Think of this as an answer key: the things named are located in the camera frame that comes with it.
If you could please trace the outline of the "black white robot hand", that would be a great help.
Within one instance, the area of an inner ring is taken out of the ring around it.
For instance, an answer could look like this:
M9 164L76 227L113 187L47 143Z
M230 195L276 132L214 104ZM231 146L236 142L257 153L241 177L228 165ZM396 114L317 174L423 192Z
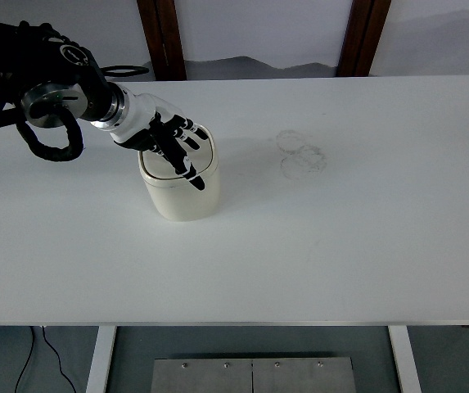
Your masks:
M108 128L114 142L121 147L147 151L161 156L199 191L205 181L198 174L186 147L201 148L197 142L208 138L205 130L188 119L176 106L151 94L128 95L122 116Z

